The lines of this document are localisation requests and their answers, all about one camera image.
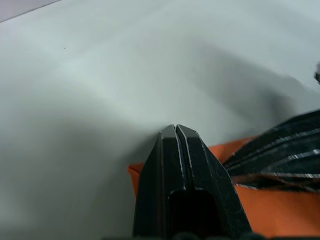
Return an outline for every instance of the white wall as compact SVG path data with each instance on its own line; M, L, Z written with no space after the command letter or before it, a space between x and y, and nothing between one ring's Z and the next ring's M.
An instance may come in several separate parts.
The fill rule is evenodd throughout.
M57 1L59 0L1 0L0 22Z
M64 0L0 24L0 237L131 234L129 163L319 108L319 2Z

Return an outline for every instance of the black clamp jaw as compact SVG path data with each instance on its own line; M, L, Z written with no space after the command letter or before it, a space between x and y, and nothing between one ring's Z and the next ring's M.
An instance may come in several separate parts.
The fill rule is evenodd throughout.
M251 227L233 182L198 133L161 131L139 177L134 237L238 239Z

